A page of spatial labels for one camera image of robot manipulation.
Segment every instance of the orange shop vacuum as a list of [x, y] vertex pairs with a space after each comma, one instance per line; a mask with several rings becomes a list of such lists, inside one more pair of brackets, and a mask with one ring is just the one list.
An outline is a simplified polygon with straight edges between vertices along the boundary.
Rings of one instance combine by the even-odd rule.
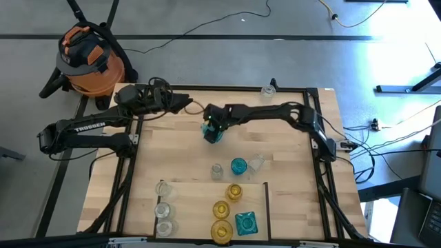
[[39, 94], [43, 99], [59, 88], [73, 89], [94, 97], [97, 108], [106, 110], [116, 83], [138, 79], [105, 23], [80, 21], [59, 40], [58, 49], [54, 72]]

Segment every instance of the white cable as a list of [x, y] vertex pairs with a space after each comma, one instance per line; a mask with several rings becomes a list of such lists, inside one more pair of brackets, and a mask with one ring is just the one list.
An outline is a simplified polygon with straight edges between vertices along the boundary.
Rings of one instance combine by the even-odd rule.
[[403, 123], [403, 122], [405, 122], [405, 121], [408, 121], [409, 119], [411, 119], [411, 118], [413, 118], [414, 116], [418, 115], [419, 113], [421, 113], [421, 112], [427, 110], [428, 108], [430, 108], [430, 107], [436, 105], [436, 104], [439, 103], [439, 102], [441, 102], [441, 100], [438, 100], [438, 101], [436, 101], [434, 104], [425, 107], [424, 109], [422, 109], [422, 110], [416, 112], [415, 114], [411, 115], [410, 117], [407, 117], [406, 119], [400, 121], [399, 123], [396, 123], [396, 124], [395, 124], [394, 126], [392, 126], [392, 127], [396, 127], [396, 126], [398, 126], [399, 124], [401, 124], [401, 123]]
[[[426, 129], [428, 129], [428, 128], [430, 128], [430, 127], [433, 127], [434, 125], [437, 125], [437, 124], [440, 123], [440, 122], [441, 122], [441, 118], [438, 119], [437, 121], [435, 121], [434, 123], [432, 123], [432, 125], [430, 125], [430, 126], [428, 126], [428, 127], [425, 127], [424, 129], [421, 129], [420, 131], [412, 132], [412, 133], [410, 133], [410, 134], [407, 134], [406, 136], [403, 136], [403, 137], [400, 137], [400, 138], [396, 138], [396, 139], [393, 140], [393, 141], [387, 141], [387, 142], [385, 142], [385, 143], [383, 143], [383, 144], [381, 144], [381, 145], [374, 145], [374, 146], [371, 147], [370, 151], [374, 151], [374, 150], [376, 150], [376, 149], [380, 149], [380, 148], [383, 148], [383, 147], [386, 147], [386, 146], [389, 146], [389, 145], [392, 145], [392, 144], [398, 143], [398, 142], [400, 142], [400, 141], [403, 141], [403, 140], [405, 140], [405, 139], [407, 139], [407, 138], [410, 138], [410, 137], [412, 137], [412, 136], [415, 136], [416, 134], [419, 134], [420, 132], [425, 131]], [[353, 154], [353, 156], [354, 156], [354, 155], [356, 155], [356, 156], [354, 156], [354, 157], [351, 158], [351, 159], [355, 159], [355, 158], [357, 158], [357, 157], [359, 157], [359, 156], [362, 156], [362, 155], [364, 155], [364, 154], [366, 154], [366, 153], [367, 153], [367, 152], [361, 152], [361, 153], [358, 153], [358, 154]]]

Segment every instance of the glass object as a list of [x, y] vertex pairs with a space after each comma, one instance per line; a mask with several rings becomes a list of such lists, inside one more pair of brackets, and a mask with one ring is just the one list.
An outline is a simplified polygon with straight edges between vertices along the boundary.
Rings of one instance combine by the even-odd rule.
[[223, 169], [222, 166], [219, 164], [215, 164], [212, 166], [212, 179], [213, 180], [220, 180], [223, 177]]
[[235, 158], [232, 161], [234, 175], [242, 175], [247, 170], [247, 162], [243, 158]]
[[[206, 121], [205, 123], [203, 123], [201, 125], [203, 135], [205, 135], [205, 133], [207, 131], [214, 131], [214, 127], [213, 126], [209, 127], [207, 124], [208, 124], [208, 121]], [[216, 140], [214, 142], [215, 143], [219, 142], [222, 139], [222, 136], [223, 136], [223, 132], [219, 132], [218, 136], [216, 137]]]
[[253, 158], [248, 161], [248, 166], [253, 172], [257, 172], [264, 162], [265, 159], [263, 158], [262, 154], [255, 154]]
[[156, 184], [154, 191], [158, 196], [166, 197], [172, 192], [172, 186], [162, 180]]
[[225, 196], [232, 202], [240, 200], [240, 198], [242, 197], [242, 187], [235, 183], [229, 185], [227, 190], [225, 191]]
[[212, 238], [220, 245], [228, 243], [233, 237], [233, 227], [226, 220], [217, 220], [212, 225]]
[[267, 98], [272, 97], [275, 93], [276, 93], [276, 88], [273, 85], [263, 86], [262, 89], [260, 90], [260, 94], [262, 94], [262, 96]]
[[219, 220], [225, 219], [229, 216], [229, 205], [224, 200], [214, 203], [213, 214]]
[[257, 222], [254, 212], [247, 212], [235, 215], [237, 234], [239, 236], [257, 234]]
[[154, 215], [158, 218], [172, 218], [173, 207], [168, 203], [158, 203], [154, 208]]
[[178, 223], [174, 220], [160, 220], [156, 224], [156, 233], [160, 237], [168, 237], [178, 231]]

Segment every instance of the gray floor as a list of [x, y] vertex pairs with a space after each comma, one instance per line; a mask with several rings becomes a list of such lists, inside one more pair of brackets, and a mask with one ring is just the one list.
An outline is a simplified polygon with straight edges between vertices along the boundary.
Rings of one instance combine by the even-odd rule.
[[[110, 0], [78, 1], [91, 21], [101, 22]], [[263, 1], [252, 0], [127, 0], [118, 8], [115, 34], [180, 34], [197, 24], [241, 10], [265, 13]], [[328, 0], [345, 23], [367, 16], [378, 3], [345, 3]], [[65, 32], [75, 20], [66, 2], [0, 0], [0, 34]], [[267, 19], [242, 15], [214, 23], [194, 34], [317, 34], [372, 35], [381, 41], [174, 41], [167, 47], [142, 55], [129, 53], [140, 81], [161, 76], [172, 84], [264, 85], [275, 77], [280, 86], [333, 87], [345, 126], [366, 124], [380, 118], [394, 124], [440, 99], [439, 95], [378, 95], [377, 84], [412, 84], [434, 64], [441, 50], [432, 35], [438, 18], [426, 1], [390, 3], [368, 22], [344, 29], [327, 19], [318, 1], [269, 0]], [[164, 41], [121, 41], [124, 48], [146, 50]], [[57, 92], [40, 99], [38, 92], [49, 77], [56, 41], [0, 40], [1, 91], [0, 145], [27, 157], [23, 162], [0, 160], [0, 239], [34, 235], [35, 225], [48, 193], [57, 163], [38, 149], [36, 135], [47, 124], [71, 118], [79, 101], [73, 92]], [[96, 112], [93, 104], [87, 113]], [[433, 110], [393, 130], [372, 133], [375, 145], [430, 124]], [[383, 149], [416, 147], [424, 135]], [[70, 163], [48, 235], [73, 234], [88, 186], [88, 166], [94, 156]], [[418, 174], [420, 154], [390, 155], [389, 164], [401, 177]], [[356, 169], [370, 166], [363, 156], [353, 160]], [[398, 178], [382, 159], [376, 159], [373, 178], [360, 188]]]

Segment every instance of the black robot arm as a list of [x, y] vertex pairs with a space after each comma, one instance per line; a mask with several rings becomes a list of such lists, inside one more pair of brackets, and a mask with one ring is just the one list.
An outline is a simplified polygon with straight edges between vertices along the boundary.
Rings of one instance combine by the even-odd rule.
[[38, 135], [40, 150], [45, 154], [56, 154], [67, 148], [110, 148], [119, 157], [130, 157], [134, 151], [135, 136], [126, 133], [111, 136], [75, 135], [100, 127], [125, 127], [133, 116], [171, 112], [176, 114], [193, 101], [188, 94], [173, 93], [162, 81], [153, 85], [128, 85], [115, 94], [118, 104], [100, 114], [91, 114], [78, 119], [60, 120], [48, 125]]
[[325, 136], [318, 124], [317, 112], [295, 102], [260, 107], [227, 104], [224, 108], [209, 104], [204, 111], [204, 120], [208, 121], [204, 138], [210, 143], [215, 143], [218, 135], [228, 127], [267, 119], [281, 119], [297, 130], [308, 132], [317, 143], [320, 158], [329, 162], [336, 160], [336, 142]]

